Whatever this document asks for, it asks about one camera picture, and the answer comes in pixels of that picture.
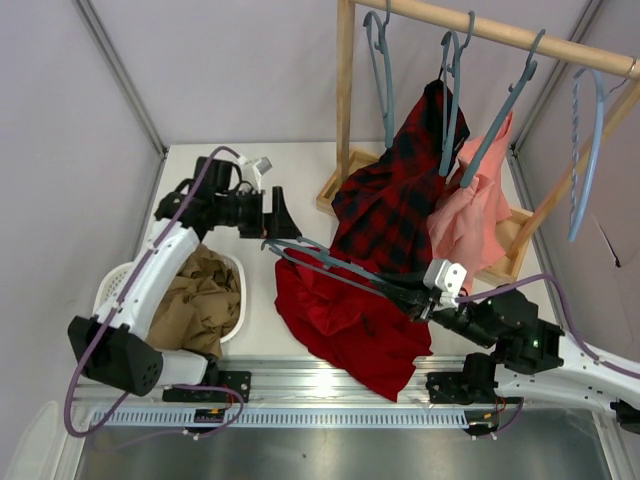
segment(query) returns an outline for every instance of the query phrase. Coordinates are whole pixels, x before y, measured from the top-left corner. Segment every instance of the wooden clothing rack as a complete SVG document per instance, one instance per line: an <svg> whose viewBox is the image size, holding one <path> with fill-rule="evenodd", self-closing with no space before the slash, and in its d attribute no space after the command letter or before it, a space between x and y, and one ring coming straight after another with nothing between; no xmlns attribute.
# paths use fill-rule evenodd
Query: wooden clothing rack
<svg viewBox="0 0 640 480"><path fill-rule="evenodd" d="M349 174L378 160L377 155L358 148L349 149L356 4L383 11L387 9L387 0L338 0L337 166L316 199L318 209L329 214L333 214L331 201ZM390 8L392 13L421 22L461 33L467 33L469 30L469 14L465 12L422 3L418 0L391 0ZM472 34L475 37L527 51L531 50L537 36L537 32L480 17L475 19ZM633 57L607 52L551 35L542 37L536 54L629 79L628 85L605 116L602 142L606 142L611 137L640 99L640 66L636 67L636 59ZM588 138L580 149L577 167L580 173L584 172L587 166L591 143L592 138ZM512 208L511 218L497 225L496 236L507 254L496 264L479 272L476 278L494 285L514 282L517 279L531 236L571 187L572 165L570 162L567 163L567 169L535 212Z"/></svg>

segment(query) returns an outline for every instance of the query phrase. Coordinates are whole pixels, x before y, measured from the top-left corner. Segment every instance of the blue hanger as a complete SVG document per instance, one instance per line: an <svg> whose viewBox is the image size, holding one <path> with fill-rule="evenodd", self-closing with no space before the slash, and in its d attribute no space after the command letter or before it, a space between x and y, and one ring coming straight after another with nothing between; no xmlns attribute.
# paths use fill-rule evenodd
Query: blue hanger
<svg viewBox="0 0 640 480"><path fill-rule="evenodd" d="M319 248L320 251L318 250L314 250L312 248L309 247L305 247L303 245L300 245L298 243L293 243L293 242L287 242L285 240L277 240L277 239L269 239L269 240L265 240L264 242L262 242L262 249L264 250L264 247L268 247L269 250L273 253L275 253L276 255L285 258L287 260L289 260L290 262L293 263L297 263L298 265L302 265L303 267L309 268L311 270L313 270L314 272L318 272L321 273L323 275L326 275L328 277L334 278L336 280L340 280L341 282L347 283L349 285L353 285L354 287L360 288L362 290L365 290L369 293L373 293L375 295L379 295L381 297L384 297L384 294L379 292L378 290L375 290L373 288L369 288L366 285L363 285L361 283L358 282L354 282L353 280L349 280L347 278L344 278L340 275L337 275L335 273L329 272L327 271L329 268L331 267L337 267L337 268L343 268L345 270L348 270L350 272L355 273L356 275L363 277L367 280L369 280L370 282L375 282L378 285L386 285L387 282L382 280L380 277L378 277L377 275L365 270L362 267L359 267L358 265L354 265L352 263L348 263L348 262L344 262L342 260L338 260L337 258L332 257L329 254L329 250L320 245L319 243L316 243L312 240L309 240L307 238L304 237L299 237L298 242L305 242L308 243L310 245L313 245L316 248ZM298 252L302 252L306 255L309 255L310 257L315 258L316 260L318 260L320 263L322 263L322 266L324 267L324 270L322 268L318 268L314 265L310 265L302 260L298 260L297 258L292 257L291 255L288 255L287 253L284 252L283 248L291 248L293 250L297 250Z"/></svg>
<svg viewBox="0 0 640 480"><path fill-rule="evenodd" d="M440 159L440 169L438 174L441 177L446 177L449 174L449 167L451 165L451 156L453 155L453 139L456 134L456 123L458 122L458 110L460 109L460 57L462 52L471 41L473 35L473 28L476 22L476 14L472 10L469 12L469 30L467 32L467 38L464 44L460 46L458 40L458 34L453 30L449 30L442 37L440 45L442 45L442 63L440 65L440 74L444 72L442 80L443 86L443 100L442 100L442 157ZM447 57L449 56L449 47L453 42L453 59L451 65L447 65ZM449 109L449 89L447 87L447 73L451 73L453 76L453 94L451 100L451 115L447 115Z"/></svg>
<svg viewBox="0 0 640 480"><path fill-rule="evenodd" d="M580 161L580 153L578 151L578 124L580 116L578 115L578 90L580 88L580 76L585 72L591 72L593 80L596 84L596 118L593 125L593 141L591 142L591 152L589 153L589 163L587 164L587 172L584 177L584 185L582 186L582 194L580 201L576 198L576 184L578 182L578 173L576 167ZM604 84L602 74L591 68L581 68L573 76L573 133L571 140L573 142L573 172L571 175L571 212L569 213L569 241L573 242L578 235L584 212L587 209L587 202L591 194L591 185L593 184L593 176L598 165L598 155L600 153L600 144L602 142L602 128L604 124L604 102L608 94L604 94Z"/></svg>
<svg viewBox="0 0 640 480"><path fill-rule="evenodd" d="M376 79L376 89L378 90L378 100L380 102L380 111L382 112L382 123L384 124L384 145L391 148L393 145L394 132L394 102L393 102L393 79L391 78L391 58L389 56L389 46L387 45L387 25L391 17L391 0L387 0L387 16L384 23L380 20L378 13L375 11L368 12L364 17L362 24L367 29L367 40L369 41L369 52L371 53L371 62L373 63L373 75ZM375 20L378 27L378 42L374 43L372 39L372 22ZM375 51L378 50L382 54L384 60L384 76L387 87L385 103L382 95L382 85L380 84L380 74L378 73L378 64L376 63Z"/></svg>
<svg viewBox="0 0 640 480"><path fill-rule="evenodd" d="M513 108L513 105L516 103L516 100L522 93L522 90L524 89L524 86L526 85L526 83L529 80L531 80L533 78L533 75L536 73L536 68L538 68L538 62L536 60L533 60L533 54L538 49L538 44L540 43L540 40L542 40L542 37L544 36L544 34L545 34L545 30L542 29L536 36L536 39L533 42L533 46L529 51L529 56L527 57L524 71L522 72L522 76L520 77L520 80L518 80L515 86L513 84L509 86L509 92L511 92L509 94L509 97L504 102L504 105L498 112L498 115L496 116L495 120L491 124L491 127L489 128L489 131L485 135L484 140L482 140L482 143L480 144L478 151L473 156L473 159L471 160L469 167L464 172L464 175L462 176L462 180L460 180L460 186L462 188L467 188L471 184L471 180L473 179L473 176L478 171L480 162L482 161L485 154L489 150L489 147L495 140L496 135L498 135L498 131L500 130L502 123L504 122L505 118L507 118L507 115L509 115L509 112L511 111L511 109Z"/></svg>

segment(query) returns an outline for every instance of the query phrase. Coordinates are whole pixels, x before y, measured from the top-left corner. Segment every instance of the metal bracket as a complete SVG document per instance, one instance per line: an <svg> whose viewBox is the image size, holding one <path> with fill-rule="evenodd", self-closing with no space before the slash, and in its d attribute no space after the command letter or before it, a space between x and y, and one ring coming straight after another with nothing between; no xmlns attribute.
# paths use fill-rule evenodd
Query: metal bracket
<svg viewBox="0 0 640 480"><path fill-rule="evenodd" d="M429 401L434 405L495 404L496 395L493 391L478 390L470 393L463 383L462 372L428 373L425 386L429 392ZM517 405L520 400L519 397L505 398L505 402L511 405Z"/></svg>
<svg viewBox="0 0 640 480"><path fill-rule="evenodd" d="M218 387L227 387L238 392L248 403L251 393L251 372L218 372ZM227 403L227 395L221 392L170 388L162 394L162 401L168 403Z"/></svg>

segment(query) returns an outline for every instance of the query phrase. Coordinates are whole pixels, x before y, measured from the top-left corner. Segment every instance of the cable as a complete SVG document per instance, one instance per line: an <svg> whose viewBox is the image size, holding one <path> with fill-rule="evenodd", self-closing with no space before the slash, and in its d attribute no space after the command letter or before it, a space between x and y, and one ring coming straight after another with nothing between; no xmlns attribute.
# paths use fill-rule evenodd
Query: cable
<svg viewBox="0 0 640 480"><path fill-rule="evenodd" d="M528 285L533 282L537 282L538 280L547 280L551 282L553 286L556 288L558 292L558 296L560 297L560 305L562 306L562 311L564 312L564 316L567 319L567 326L569 327L569 332L573 335L576 340L576 343L580 347L580 349L592 360L599 362L601 365L613 370L614 372L621 373L622 375L626 375L631 378L635 378L640 380L640 373L633 372L631 370L627 370L626 368L622 368L616 364L613 364L607 360L601 359L596 352L591 350L589 345L584 341L578 327L573 319L573 315L571 314L571 309L569 308L569 299L567 298L567 294L560 285L560 282L553 275L549 275L547 273L539 273L537 275L532 275L531 277L524 278L522 280L518 280L515 283L510 285L504 285L502 287L495 288L488 292L476 293L475 295L469 295L468 297L458 297L458 303L464 304L469 302L474 302L476 300L481 300L488 297L494 297L496 295L500 295L501 293L508 292L510 290L515 290L518 287L522 287L524 285Z"/></svg>
<svg viewBox="0 0 640 480"><path fill-rule="evenodd" d="M502 403L502 408L498 409L498 398ZM507 399L504 397L496 397L496 414L500 415L507 409Z"/></svg>
<svg viewBox="0 0 640 480"><path fill-rule="evenodd" d="M247 180L241 180L238 182L238 184L233 187L231 190L229 190L230 193L238 193L238 191L240 190L240 187L242 185L249 185L249 191L254 191L255 188L253 187L253 185L251 185L251 182L248 182Z"/></svg>
<svg viewBox="0 0 640 480"><path fill-rule="evenodd" d="M187 435L187 436L190 435L193 440L199 440L200 438L208 438L229 428L231 424L235 423L238 420L238 418L240 418L240 415L242 415L242 412L244 410L244 399L242 398L242 395L240 395L235 390L231 390L230 388L227 388L227 387L208 387L204 385L174 385L173 388L182 388L185 390L207 390L212 392L226 393L231 397L236 397L238 399L238 403L240 407L238 409L238 412L233 417L231 417L222 425L215 427L215 429L211 430L210 432L189 434L188 430L186 429L179 430L179 429L171 428L167 430L161 430L159 432L153 432L148 435L143 435L141 437L135 438L128 442L124 442L119 445L116 445L115 447L110 447L107 449L96 449L96 451L98 451L99 453L115 452L117 450L122 450L123 448L127 448L132 445L135 445L137 443L141 443L146 440L151 440L152 438L161 437L164 435Z"/></svg>
<svg viewBox="0 0 640 480"><path fill-rule="evenodd" d="M67 432L69 433L69 435L71 435L72 437L84 438L96 432L109 420L109 418L111 418L111 416L116 411L116 409L122 404L125 398L127 398L127 396L129 395L128 392L124 392L120 396L120 398L116 400L113 406L109 409L109 411L104 416L104 418L100 420L97 424L95 424L93 427L89 428L89 430L87 430L86 432L78 431L73 427L73 423L71 419L71 407L73 404L73 394L75 393L75 390L78 386L78 381L80 380L82 371L86 367L89 359L91 358L91 355L93 354L96 347L98 346L98 343L100 342L100 340L102 340L102 337L107 331L107 328L109 328L109 324L113 321L113 318L115 317L118 311L118 306L122 304L122 302L126 298L127 293L129 293L129 290L131 289L134 282L140 275L140 272L142 272L142 270L144 269L145 265L149 261L149 258L151 258L151 255L153 255L153 252L155 251L155 249L158 248L158 246L162 243L164 238L169 234L173 226L176 224L180 216L184 213L185 209L189 205L189 202L191 202L191 199L195 195L195 192L198 190L198 188L200 188L200 185L204 180L205 174L207 173L207 170L209 169L209 166L213 162L215 156L222 151L229 152L230 154L234 155L236 158L240 157L240 155L238 155L238 153L236 153L234 150L225 146L217 147L213 152L211 152L211 155L209 155L209 157L205 161L204 166L200 171L200 174L198 175L195 182L193 183L193 187L189 189L189 192L187 193L187 195L184 198L184 201L178 208L178 211L171 218L171 220L169 221L165 229L160 233L160 235L158 235L158 238L152 243L151 247L144 253L141 260L135 266L135 268L133 269L133 272L131 273L131 276L124 284L124 287L122 287L122 291L120 292L120 295L118 295L118 297L116 298L115 305L111 308L111 310L109 310L107 317L104 319L104 322L102 323L102 325L100 325L100 328L98 329L95 336L93 337L93 340L91 340L91 342L89 343L89 346L80 357L80 360L78 361L78 365L76 366L76 369L74 370L73 375L71 376L71 381L69 382L69 388L67 389L67 394L65 396L64 409L63 409L64 426L67 429Z"/></svg>
<svg viewBox="0 0 640 480"><path fill-rule="evenodd" d="M627 72L628 75L631 75L633 73L633 71L636 69L636 63L637 62L638 62L638 58L637 57L633 57L633 62L631 63L631 67L629 67L629 71ZM607 97L609 95L611 95L613 92L615 92L617 89L621 88L625 83L627 83L627 80L629 80L629 79L625 78L618 85L616 85L611 90L609 90L609 93L607 93Z"/></svg>
<svg viewBox="0 0 640 480"><path fill-rule="evenodd" d="M498 427L498 429L494 433L504 432L505 430L507 430L508 428L513 426L513 424L516 421L516 419L520 416L520 413L522 412L523 407L524 407L524 398L522 400L520 400L520 403L518 404L518 408L516 408L515 413L509 419L509 421L507 423L505 423L503 426Z"/></svg>

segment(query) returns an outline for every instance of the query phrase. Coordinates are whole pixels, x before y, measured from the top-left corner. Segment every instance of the white laundry basket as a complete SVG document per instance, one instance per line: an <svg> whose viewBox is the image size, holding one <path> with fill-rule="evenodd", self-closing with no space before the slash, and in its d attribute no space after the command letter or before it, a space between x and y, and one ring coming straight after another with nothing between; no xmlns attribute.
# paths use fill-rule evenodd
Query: white laundry basket
<svg viewBox="0 0 640 480"><path fill-rule="evenodd" d="M244 275L244 268L242 268L240 260L232 255L224 255L222 253L218 253L218 255L222 257L224 264L236 273L236 276L240 281L240 317L238 318L238 322L235 327L233 327L233 330L220 339L220 343L225 343L231 340L240 331L240 328L242 328L242 324L244 323L244 317L247 312L247 279ZM120 285L127 276L127 272L129 271L129 268L131 268L131 265L133 265L133 262L123 263L105 275L98 287L96 300L93 304L94 312L100 305L106 302L109 297L115 294L118 285Z"/></svg>

